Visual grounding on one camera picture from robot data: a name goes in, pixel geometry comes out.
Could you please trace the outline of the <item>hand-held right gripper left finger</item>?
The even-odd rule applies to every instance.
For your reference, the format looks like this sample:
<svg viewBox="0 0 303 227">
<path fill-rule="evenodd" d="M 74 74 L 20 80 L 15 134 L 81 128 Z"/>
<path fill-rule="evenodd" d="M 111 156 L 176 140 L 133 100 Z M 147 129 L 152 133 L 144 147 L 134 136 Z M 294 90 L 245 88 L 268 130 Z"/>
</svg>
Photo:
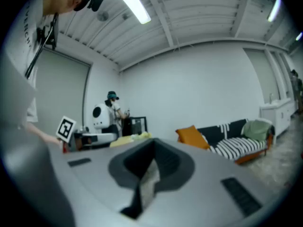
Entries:
<svg viewBox="0 0 303 227">
<path fill-rule="evenodd" d="M 154 157 L 154 139 L 149 139 L 114 156 L 109 162 L 108 171 L 117 185 L 133 191 L 131 203 L 120 211 L 131 219 L 137 219 L 143 211 L 141 180 Z"/>
</svg>

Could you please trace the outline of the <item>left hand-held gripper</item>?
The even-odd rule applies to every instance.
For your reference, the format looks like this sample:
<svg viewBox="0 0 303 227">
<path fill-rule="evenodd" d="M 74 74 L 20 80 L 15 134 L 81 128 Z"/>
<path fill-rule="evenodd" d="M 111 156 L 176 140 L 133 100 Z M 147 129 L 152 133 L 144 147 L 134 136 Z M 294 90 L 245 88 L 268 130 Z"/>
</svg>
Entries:
<svg viewBox="0 0 303 227">
<path fill-rule="evenodd" d="M 76 126 L 76 121 L 63 116 L 59 126 L 56 130 L 57 138 L 62 142 L 63 152 L 70 152 L 71 150 L 71 139 L 73 137 L 74 127 Z"/>
</svg>

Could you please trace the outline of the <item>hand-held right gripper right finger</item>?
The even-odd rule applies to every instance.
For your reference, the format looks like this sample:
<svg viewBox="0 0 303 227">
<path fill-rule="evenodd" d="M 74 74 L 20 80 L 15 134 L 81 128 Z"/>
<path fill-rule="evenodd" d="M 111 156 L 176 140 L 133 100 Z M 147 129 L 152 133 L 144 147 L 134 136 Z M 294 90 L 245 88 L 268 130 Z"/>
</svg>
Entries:
<svg viewBox="0 0 303 227">
<path fill-rule="evenodd" d="M 154 140 L 154 159 L 160 173 L 155 191 L 176 191 L 183 187 L 195 171 L 192 157 L 160 139 Z"/>
</svg>

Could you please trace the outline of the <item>orange cushion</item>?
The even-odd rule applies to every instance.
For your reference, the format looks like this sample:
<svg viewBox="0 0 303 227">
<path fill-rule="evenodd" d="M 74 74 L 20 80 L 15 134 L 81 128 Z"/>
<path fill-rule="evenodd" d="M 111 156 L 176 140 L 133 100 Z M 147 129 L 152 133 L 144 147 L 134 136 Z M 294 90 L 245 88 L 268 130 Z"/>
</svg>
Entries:
<svg viewBox="0 0 303 227">
<path fill-rule="evenodd" d="M 178 142 L 180 143 L 188 144 L 190 146 L 205 150 L 210 148 L 210 145 L 194 125 L 187 128 L 178 129 L 176 130 L 176 133 L 178 135 Z"/>
</svg>

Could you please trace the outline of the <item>person's left forearm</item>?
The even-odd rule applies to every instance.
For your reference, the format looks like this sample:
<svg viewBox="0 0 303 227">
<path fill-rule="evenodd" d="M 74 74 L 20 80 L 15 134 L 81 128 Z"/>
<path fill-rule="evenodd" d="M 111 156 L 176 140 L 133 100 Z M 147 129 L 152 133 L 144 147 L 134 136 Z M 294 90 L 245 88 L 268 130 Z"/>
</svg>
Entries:
<svg viewBox="0 0 303 227">
<path fill-rule="evenodd" d="M 26 128 L 27 131 L 38 135 L 46 143 L 53 143 L 57 146 L 62 145 L 61 141 L 58 140 L 55 136 L 49 135 L 49 134 L 41 131 L 36 126 L 34 126 L 31 122 L 26 122 L 25 128 Z"/>
</svg>

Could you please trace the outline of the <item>round yellow table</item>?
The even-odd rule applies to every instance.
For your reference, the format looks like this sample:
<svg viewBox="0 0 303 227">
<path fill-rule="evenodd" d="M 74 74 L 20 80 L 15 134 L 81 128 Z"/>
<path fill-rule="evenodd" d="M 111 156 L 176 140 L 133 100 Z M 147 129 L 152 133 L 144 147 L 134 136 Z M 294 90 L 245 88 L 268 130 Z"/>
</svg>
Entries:
<svg viewBox="0 0 303 227">
<path fill-rule="evenodd" d="M 134 141 L 137 140 L 141 140 L 142 138 L 140 138 L 139 136 L 124 136 L 124 137 L 120 137 L 118 138 L 116 141 L 113 141 L 110 143 L 110 148 L 114 148 L 114 147 L 119 147 L 125 144 L 129 144 L 132 143 Z"/>
</svg>

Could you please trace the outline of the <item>black framed cabinet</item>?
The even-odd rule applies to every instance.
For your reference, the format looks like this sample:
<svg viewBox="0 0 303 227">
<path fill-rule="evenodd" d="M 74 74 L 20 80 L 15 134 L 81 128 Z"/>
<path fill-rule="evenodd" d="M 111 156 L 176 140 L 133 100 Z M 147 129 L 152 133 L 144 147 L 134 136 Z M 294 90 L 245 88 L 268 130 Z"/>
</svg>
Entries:
<svg viewBox="0 0 303 227">
<path fill-rule="evenodd" d="M 122 120 L 122 123 L 122 136 L 140 135 L 148 131 L 146 117 L 129 117 Z"/>
</svg>

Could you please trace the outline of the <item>grey roller blind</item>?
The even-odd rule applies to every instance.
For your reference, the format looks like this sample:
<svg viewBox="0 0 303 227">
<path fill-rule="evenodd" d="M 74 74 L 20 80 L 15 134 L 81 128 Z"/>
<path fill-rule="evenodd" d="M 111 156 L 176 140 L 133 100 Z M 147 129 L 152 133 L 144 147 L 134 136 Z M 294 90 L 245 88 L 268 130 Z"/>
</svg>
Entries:
<svg viewBox="0 0 303 227">
<path fill-rule="evenodd" d="M 82 125 L 83 98 L 90 66 L 62 54 L 42 51 L 37 63 L 36 106 L 42 131 L 55 135 L 63 116 Z"/>
<path fill-rule="evenodd" d="M 281 79 L 277 64 L 268 50 L 244 49 L 258 77 L 264 103 L 281 99 Z"/>
</svg>

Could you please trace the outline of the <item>black white patterned sofa cover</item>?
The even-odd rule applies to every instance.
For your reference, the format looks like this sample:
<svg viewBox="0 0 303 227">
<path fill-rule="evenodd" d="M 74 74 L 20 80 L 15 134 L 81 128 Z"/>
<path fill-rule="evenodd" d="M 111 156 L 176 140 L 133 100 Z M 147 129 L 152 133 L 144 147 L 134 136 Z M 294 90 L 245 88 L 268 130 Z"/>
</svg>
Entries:
<svg viewBox="0 0 303 227">
<path fill-rule="evenodd" d="M 260 148 L 258 143 L 257 145 L 252 143 L 247 146 L 245 143 L 241 144 L 235 139 L 246 138 L 241 135 L 241 130 L 247 121 L 248 119 L 241 119 L 221 125 L 200 128 L 198 131 L 210 145 L 208 151 L 234 162 L 248 151 Z"/>
</svg>

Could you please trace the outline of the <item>orange sofa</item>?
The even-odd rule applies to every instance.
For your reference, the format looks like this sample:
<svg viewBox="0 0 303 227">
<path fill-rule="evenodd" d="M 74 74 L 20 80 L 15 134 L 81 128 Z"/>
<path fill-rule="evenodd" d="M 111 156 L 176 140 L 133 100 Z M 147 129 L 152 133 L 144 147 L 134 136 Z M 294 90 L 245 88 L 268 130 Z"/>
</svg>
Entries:
<svg viewBox="0 0 303 227">
<path fill-rule="evenodd" d="M 238 165 L 243 164 L 245 162 L 248 162 L 250 160 L 253 160 L 262 154 L 266 155 L 267 152 L 271 149 L 273 144 L 275 143 L 275 136 L 270 133 L 265 141 L 257 141 L 257 140 L 251 140 L 249 138 L 235 138 L 237 141 L 239 141 L 241 144 L 245 143 L 247 146 L 254 143 L 257 145 L 257 143 L 260 145 L 259 149 L 256 149 L 254 151 L 248 151 L 245 153 L 244 156 L 240 157 L 239 159 L 235 160 L 234 162 Z"/>
</svg>

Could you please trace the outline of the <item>green knitted blanket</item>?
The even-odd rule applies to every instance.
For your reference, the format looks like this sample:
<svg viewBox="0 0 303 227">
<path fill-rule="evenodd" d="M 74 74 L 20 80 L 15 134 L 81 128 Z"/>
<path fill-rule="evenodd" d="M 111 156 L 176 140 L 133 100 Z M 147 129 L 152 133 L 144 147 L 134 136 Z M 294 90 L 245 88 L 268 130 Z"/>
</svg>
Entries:
<svg viewBox="0 0 303 227">
<path fill-rule="evenodd" d="M 257 141 L 265 141 L 270 135 L 274 137 L 275 134 L 276 130 L 273 123 L 263 118 L 248 120 L 241 130 L 242 136 Z"/>
</svg>

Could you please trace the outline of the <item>person's white t-shirt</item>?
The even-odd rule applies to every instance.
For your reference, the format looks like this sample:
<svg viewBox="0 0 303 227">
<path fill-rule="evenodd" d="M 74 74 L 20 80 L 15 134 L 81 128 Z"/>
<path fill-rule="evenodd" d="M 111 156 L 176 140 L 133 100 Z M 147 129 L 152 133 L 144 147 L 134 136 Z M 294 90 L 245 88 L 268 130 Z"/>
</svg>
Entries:
<svg viewBox="0 0 303 227">
<path fill-rule="evenodd" d="M 5 42 L 5 52 L 18 72 L 24 76 L 36 55 L 40 43 L 37 28 L 45 21 L 44 0 L 28 0 L 18 13 Z"/>
</svg>

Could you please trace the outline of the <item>white cabinet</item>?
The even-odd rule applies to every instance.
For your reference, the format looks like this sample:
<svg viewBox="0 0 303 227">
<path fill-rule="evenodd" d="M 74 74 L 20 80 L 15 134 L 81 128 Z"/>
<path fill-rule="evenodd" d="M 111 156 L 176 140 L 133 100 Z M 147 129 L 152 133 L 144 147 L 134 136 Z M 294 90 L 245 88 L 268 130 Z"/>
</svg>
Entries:
<svg viewBox="0 0 303 227">
<path fill-rule="evenodd" d="M 289 128 L 294 110 L 294 101 L 286 98 L 261 105 L 260 115 L 261 118 L 272 122 L 275 128 L 275 137 L 277 137 Z"/>
</svg>

